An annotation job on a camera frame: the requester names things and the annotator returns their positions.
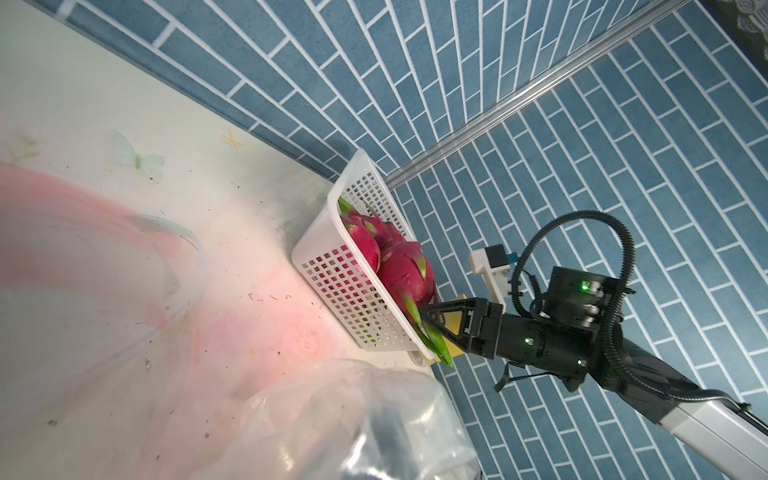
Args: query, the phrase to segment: blue tile wall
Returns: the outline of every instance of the blue tile wall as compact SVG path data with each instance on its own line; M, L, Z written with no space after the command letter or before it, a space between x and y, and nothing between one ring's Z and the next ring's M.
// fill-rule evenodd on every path
M393 172L649 0L29 1L334 179L356 148Z
M619 217L637 242L627 337L768 418L768 84L702 18L687 3L396 195L445 272L443 297L485 295L463 260L471 249L519 253L573 210ZM573 223L528 268L546 281L555 263L616 276L621 249L601 224ZM498 395L500 359L456 365L434 371L487 478L722 478L590 379L575 394L541 377Z

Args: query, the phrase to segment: plastic container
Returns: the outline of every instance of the plastic container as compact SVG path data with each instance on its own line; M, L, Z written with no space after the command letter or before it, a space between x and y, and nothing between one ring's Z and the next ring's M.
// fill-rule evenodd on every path
M420 350L428 359L435 358L344 228L339 197L361 213L367 211L367 202L382 220L394 223L406 240L416 241L375 164L358 150L328 193L326 206L293 248L293 265L362 348Z

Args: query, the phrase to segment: starfish decoration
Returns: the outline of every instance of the starfish decoration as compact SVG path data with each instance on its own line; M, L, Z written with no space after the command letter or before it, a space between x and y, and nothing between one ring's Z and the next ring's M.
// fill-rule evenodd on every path
M239 146L241 146L241 147L242 147L242 146L243 146L243 144L241 144L239 141L235 140L234 136L232 135L232 130L227 130L227 134L226 134L226 135L222 135L221 137L222 137L222 138L224 139L224 141L226 141L228 144L232 145L232 148L234 148L234 149L235 149L235 153L236 153L236 154L239 154L239 153L240 153L240 152L237 150L237 146L239 145Z

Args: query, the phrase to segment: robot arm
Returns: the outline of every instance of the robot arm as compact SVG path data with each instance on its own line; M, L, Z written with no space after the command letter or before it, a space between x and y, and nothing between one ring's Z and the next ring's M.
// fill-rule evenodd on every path
M621 366L631 373L619 374L600 335L607 323L601 315L611 298L631 293L618 279L556 266L549 290L535 293L531 312L513 315L505 313L500 294L499 276L510 269L502 253L503 246L494 246L471 255L473 272L483 275L492 301L472 298L435 303L422 309L422 321L465 352L488 359L500 356L508 365L535 366L557 376L571 392L588 374L733 480L768 479L768 425L749 411L749 405L736 403L723 392L702 390L661 359L624 339L621 316L617 315L611 339L615 346L621 346L617 349ZM511 293L516 292L513 285ZM462 319L450 330L445 314L456 312ZM505 375L496 386L497 392L515 380Z

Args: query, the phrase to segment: butterfly sticker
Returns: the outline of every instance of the butterfly sticker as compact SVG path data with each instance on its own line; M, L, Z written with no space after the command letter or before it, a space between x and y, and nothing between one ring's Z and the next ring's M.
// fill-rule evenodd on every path
M120 132L114 132L114 159L123 165L131 165L136 170L144 170L150 180L163 180L165 157L160 155L140 155L131 146L131 142Z

